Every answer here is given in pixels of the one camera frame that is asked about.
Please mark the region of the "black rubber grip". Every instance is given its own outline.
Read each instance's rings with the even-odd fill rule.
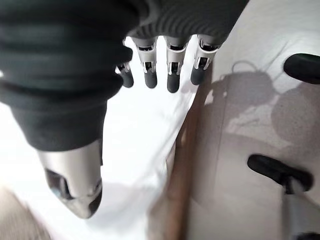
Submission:
[[[115,65],[132,58],[122,41],[139,25],[135,5],[2,0],[0,18],[0,101],[27,141],[66,151],[101,139],[107,100],[123,85]]]
[[[198,69],[196,69],[195,67],[193,67],[192,72],[191,72],[191,83],[193,85],[200,85],[201,83],[203,83],[203,81],[205,80],[205,73],[206,71],[199,67]]]
[[[172,94],[176,93],[180,87],[180,75],[176,73],[168,74],[166,88]]]
[[[133,34],[148,39],[155,36],[181,37],[203,34],[221,45],[228,37],[249,0],[160,0],[159,17]]]
[[[314,177],[311,173],[293,168],[268,156],[253,154],[248,158],[247,165],[251,170],[282,186],[287,183],[288,177],[298,180],[305,191],[309,191],[314,184]]]
[[[302,233],[296,240],[320,240],[320,234],[315,232]]]
[[[151,69],[144,74],[145,84],[148,88],[154,89],[158,84],[157,72],[152,72]]]
[[[120,71],[120,76],[123,79],[123,86],[126,88],[131,88],[134,85],[134,77],[132,76],[131,70],[126,72],[124,69]]]
[[[283,70],[290,77],[309,84],[320,84],[320,56],[297,53],[285,60]]]

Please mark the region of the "black pad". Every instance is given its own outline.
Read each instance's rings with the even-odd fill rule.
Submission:
[[[314,183],[313,175],[307,171],[290,167],[276,159],[260,154],[253,154],[248,158],[248,167],[264,175],[276,183],[284,186],[288,177],[298,180],[304,191],[309,191]]]
[[[297,53],[290,56],[283,65],[290,77],[309,84],[320,84],[320,56]]]

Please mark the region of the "robotic finger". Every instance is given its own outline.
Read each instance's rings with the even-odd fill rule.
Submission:
[[[208,35],[198,35],[198,44],[194,57],[194,66],[191,73],[191,82],[200,85],[205,79],[205,72],[213,61],[219,45]]]
[[[166,64],[168,67],[167,89],[170,93],[176,93],[180,86],[180,73],[191,37],[165,36],[164,38],[166,41]]]
[[[158,84],[156,72],[157,39],[158,37],[149,39],[132,37],[143,67],[145,84],[150,89],[154,89]]]

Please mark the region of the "robotic arm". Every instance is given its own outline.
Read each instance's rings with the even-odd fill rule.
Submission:
[[[37,150],[50,189],[79,218],[92,216],[102,198],[107,101],[134,83],[123,39],[134,40],[154,88],[156,41],[165,36],[167,88],[175,93],[190,36],[199,34],[191,76],[198,85],[247,2],[1,0],[0,101]]]

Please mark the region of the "beige floor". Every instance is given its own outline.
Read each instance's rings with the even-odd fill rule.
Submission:
[[[262,153],[309,169],[320,204],[320,85],[283,73],[320,55],[319,0],[250,0],[216,55],[197,134],[188,240],[280,240],[282,189],[251,171]]]

